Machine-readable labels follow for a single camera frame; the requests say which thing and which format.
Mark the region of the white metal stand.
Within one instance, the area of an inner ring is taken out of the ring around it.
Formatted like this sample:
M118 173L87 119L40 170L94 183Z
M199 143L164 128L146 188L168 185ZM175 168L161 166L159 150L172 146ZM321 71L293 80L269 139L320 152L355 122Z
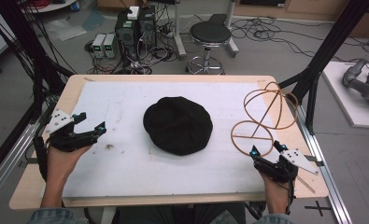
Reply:
M227 18L226 18L226 22L225 22L225 26L229 29L232 30L232 18L234 15L234 7L236 4L237 0L229 0L229 4L228 4L228 9L227 9ZM187 52L184 48L183 45L183 41L181 39L181 35L180 35L180 10L179 10L179 5L180 5L180 0L174 0L175 4L175 28L174 28L174 32L173 32L173 36L174 36L174 40L177 46L177 54L178 54L178 58L182 61L187 57ZM230 48L230 50L232 51L233 55L235 56L238 52L239 49L237 47L237 45L235 44L235 42L231 39L228 42L228 46Z

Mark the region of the wooden wire hat stand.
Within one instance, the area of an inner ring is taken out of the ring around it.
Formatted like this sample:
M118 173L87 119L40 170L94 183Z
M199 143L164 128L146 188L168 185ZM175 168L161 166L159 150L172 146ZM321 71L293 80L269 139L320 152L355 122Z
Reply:
M249 156L256 147L262 157L272 155L277 132L286 131L298 119L299 101L290 100L292 93L283 90L276 82L250 91L243 100L247 119L238 121L230 132L234 147Z

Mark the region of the black frame pole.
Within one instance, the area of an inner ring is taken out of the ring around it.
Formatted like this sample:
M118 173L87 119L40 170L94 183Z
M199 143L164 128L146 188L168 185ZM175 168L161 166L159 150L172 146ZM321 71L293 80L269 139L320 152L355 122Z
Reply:
M294 84L291 101L302 101L308 94L305 126L311 134L314 134L313 121L319 77L368 9L369 0L349 0L308 66L301 73L279 83L282 89Z
M44 50L18 0L0 0L0 15L6 23L0 22L0 36L33 81L35 101L60 96L65 87L64 78L74 73L53 61Z

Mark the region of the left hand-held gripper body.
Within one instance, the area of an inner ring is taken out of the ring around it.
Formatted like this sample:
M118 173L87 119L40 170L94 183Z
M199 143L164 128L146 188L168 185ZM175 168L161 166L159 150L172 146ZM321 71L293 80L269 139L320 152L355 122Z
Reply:
M98 139L94 129L85 133L75 133L76 124L72 116L61 109L55 109L45 128L45 133L49 136L48 142L63 152L72 152L81 147L91 146Z

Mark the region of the aluminium rail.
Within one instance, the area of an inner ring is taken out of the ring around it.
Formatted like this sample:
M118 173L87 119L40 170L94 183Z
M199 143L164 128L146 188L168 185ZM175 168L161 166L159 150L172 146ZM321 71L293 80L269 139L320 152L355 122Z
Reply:
M334 178L329 169L327 161L325 160L322 150L319 146L317 137L313 135L305 126L305 110L301 105L298 107L298 126L310 149L311 154L316 158L317 162L321 162L321 166L319 167L320 172L326 183L328 189L328 201L332 207L332 211L337 223L353 224L338 187L334 182Z
M2 145L6 154L0 161L0 190L6 184L39 130L43 130L43 125L40 122L27 124L21 132L13 136L11 142Z

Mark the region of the black hat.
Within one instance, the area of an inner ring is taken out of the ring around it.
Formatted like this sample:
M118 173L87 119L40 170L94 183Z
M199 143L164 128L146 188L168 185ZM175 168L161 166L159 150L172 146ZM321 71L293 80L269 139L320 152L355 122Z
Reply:
M204 149L213 131L205 108L184 97L163 97L143 116L152 143L169 153L186 156Z

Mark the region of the thin wooden stick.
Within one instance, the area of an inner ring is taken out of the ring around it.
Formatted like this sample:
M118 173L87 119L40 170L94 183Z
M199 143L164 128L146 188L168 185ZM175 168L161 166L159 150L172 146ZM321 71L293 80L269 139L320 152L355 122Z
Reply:
M296 177L296 180L301 182L309 191L316 194L316 190L310 184L308 184L303 178L301 178L299 175Z

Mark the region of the white board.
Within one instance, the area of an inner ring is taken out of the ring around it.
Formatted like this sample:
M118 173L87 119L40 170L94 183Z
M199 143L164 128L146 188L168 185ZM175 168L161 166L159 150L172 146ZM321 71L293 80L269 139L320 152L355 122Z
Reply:
M342 84L344 73L352 65L353 63L330 62L324 68L323 75L350 125L369 128L369 101L362 98L357 91Z

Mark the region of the person's right hand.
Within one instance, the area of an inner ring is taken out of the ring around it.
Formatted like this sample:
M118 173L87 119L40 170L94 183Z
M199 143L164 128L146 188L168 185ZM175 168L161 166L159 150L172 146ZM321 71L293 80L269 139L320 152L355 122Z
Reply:
M267 200L288 200L289 192L285 184L275 182L271 177L261 174Z

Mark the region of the white table leg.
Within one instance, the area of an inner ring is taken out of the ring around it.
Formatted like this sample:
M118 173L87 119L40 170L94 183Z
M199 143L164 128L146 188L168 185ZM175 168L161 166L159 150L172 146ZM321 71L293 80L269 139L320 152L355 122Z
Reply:
M101 218L101 224L112 224L116 211L116 207L105 207Z

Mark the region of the person's left hand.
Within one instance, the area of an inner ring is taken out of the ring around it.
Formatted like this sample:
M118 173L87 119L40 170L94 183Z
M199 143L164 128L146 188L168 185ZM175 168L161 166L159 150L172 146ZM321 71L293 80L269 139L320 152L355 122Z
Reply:
M90 148L91 146L87 146L72 152L63 152L55 147L49 147L47 185L64 186L80 157Z

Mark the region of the white round table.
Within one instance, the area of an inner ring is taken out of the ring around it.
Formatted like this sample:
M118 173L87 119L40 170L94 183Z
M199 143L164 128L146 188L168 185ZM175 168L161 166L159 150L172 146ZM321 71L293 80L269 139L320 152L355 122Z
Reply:
M26 0L21 6L22 12L50 12L75 4L78 0Z

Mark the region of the black computer tower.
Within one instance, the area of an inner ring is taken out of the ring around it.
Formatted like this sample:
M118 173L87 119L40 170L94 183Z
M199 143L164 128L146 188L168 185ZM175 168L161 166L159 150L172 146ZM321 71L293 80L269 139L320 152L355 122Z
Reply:
M156 47L156 15L155 6L141 7L138 17L143 44Z
M136 44L139 39L138 21L129 20L127 15L128 10L119 13L115 25L115 33L118 39L121 56L137 61Z

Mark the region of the black round stool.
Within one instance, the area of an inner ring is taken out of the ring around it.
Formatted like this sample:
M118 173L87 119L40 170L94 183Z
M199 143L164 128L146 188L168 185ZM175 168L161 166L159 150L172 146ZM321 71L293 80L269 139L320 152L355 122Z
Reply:
M212 48L225 47L231 40L230 30L223 24L202 21L190 29L190 39L204 48L202 56L195 56L188 61L186 71L193 75L224 75L222 63L210 56Z

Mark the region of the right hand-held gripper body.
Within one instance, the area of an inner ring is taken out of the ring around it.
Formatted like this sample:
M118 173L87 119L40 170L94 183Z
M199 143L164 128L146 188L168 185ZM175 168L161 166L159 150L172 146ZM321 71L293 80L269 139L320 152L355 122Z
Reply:
M286 183L293 180L297 176L299 168L313 175L319 173L318 169L310 163L299 149L284 150L279 153L276 162L271 162L262 156L252 159L256 170L279 183Z

